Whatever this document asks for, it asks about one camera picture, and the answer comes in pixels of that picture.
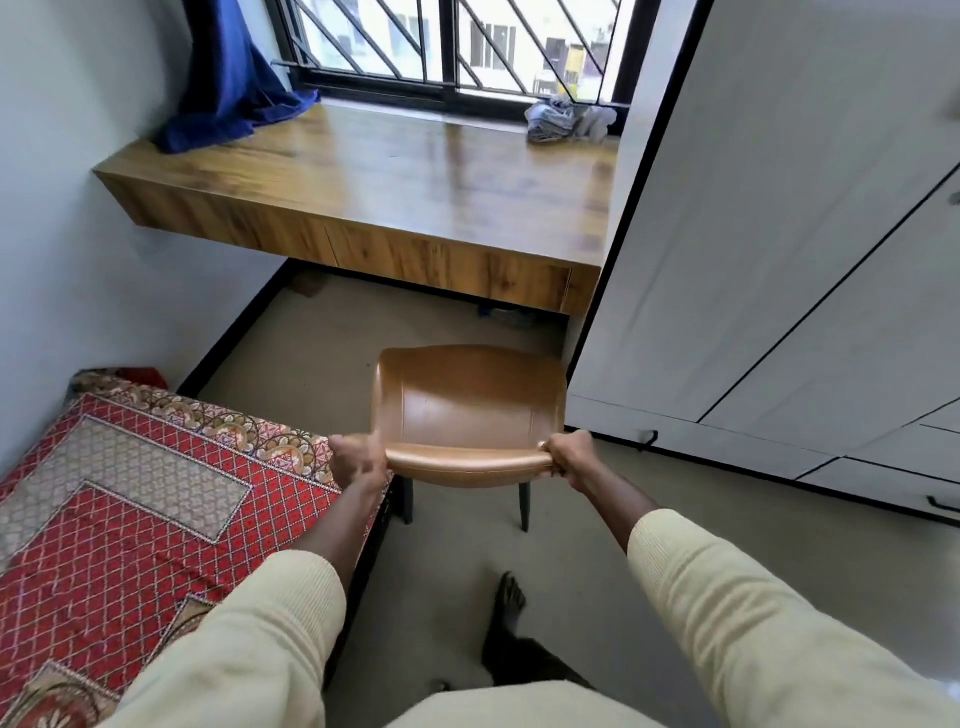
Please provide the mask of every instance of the brown leather chair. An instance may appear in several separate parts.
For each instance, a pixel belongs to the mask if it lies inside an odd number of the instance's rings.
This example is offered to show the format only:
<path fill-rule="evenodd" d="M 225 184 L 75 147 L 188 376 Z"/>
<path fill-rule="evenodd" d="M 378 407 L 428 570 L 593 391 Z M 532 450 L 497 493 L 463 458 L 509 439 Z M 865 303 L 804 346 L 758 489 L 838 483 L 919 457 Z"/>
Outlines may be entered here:
<path fill-rule="evenodd" d="M 387 349 L 373 380 L 372 429 L 404 478 L 404 520 L 413 520 L 412 478 L 454 488 L 520 484 L 530 528 L 530 481 L 549 472 L 539 444 L 564 427 L 560 361 L 486 346 Z"/>

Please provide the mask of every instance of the person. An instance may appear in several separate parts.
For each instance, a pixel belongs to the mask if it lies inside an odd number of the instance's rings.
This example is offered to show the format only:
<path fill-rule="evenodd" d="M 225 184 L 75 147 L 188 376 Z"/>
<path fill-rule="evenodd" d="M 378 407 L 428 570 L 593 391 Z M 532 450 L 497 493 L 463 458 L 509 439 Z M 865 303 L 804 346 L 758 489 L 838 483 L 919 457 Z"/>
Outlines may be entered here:
<path fill-rule="evenodd" d="M 333 475 L 346 488 L 328 514 L 151 663 L 106 725 L 324 725 L 324 663 L 387 468 L 376 435 L 333 437 L 330 447 Z M 544 447 L 626 552 L 725 723 L 960 725 L 960 704 L 931 681 L 818 612 L 732 544 L 659 507 L 600 461 L 588 432 L 554 435 Z M 505 575 L 482 656 L 496 687 L 439 692 L 391 725 L 656 725 L 518 638 L 523 606 Z"/>

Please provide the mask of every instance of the sleeve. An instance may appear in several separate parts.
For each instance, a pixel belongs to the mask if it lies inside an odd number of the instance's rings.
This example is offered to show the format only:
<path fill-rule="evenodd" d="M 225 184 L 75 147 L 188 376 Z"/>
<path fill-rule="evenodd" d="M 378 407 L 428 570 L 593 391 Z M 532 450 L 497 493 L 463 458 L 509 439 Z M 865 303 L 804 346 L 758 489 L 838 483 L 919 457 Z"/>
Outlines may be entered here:
<path fill-rule="evenodd" d="M 631 570 L 732 726 L 960 725 L 960 704 L 734 545 L 648 514 Z"/>
<path fill-rule="evenodd" d="M 270 556 L 136 678 L 104 725 L 324 726 L 324 664 L 347 598 L 306 551 Z"/>

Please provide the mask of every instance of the red bedspread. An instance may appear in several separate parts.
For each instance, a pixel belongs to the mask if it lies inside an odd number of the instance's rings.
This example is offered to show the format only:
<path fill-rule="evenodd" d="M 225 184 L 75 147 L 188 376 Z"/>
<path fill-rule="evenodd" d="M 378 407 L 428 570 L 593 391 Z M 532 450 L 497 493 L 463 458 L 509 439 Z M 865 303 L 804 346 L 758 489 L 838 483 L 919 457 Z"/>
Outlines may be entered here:
<path fill-rule="evenodd" d="M 93 725 L 339 489 L 326 439 L 95 373 L 0 483 L 0 726 Z"/>

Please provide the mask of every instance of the desk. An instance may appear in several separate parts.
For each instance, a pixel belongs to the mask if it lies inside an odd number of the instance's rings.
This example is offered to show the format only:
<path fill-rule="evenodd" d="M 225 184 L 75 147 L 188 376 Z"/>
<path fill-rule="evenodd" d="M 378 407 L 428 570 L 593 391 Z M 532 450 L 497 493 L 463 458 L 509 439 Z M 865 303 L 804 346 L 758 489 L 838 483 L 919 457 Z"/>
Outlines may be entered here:
<path fill-rule="evenodd" d="M 317 106 L 183 155 L 94 172 L 137 225 L 563 313 L 603 264 L 616 142 Z"/>

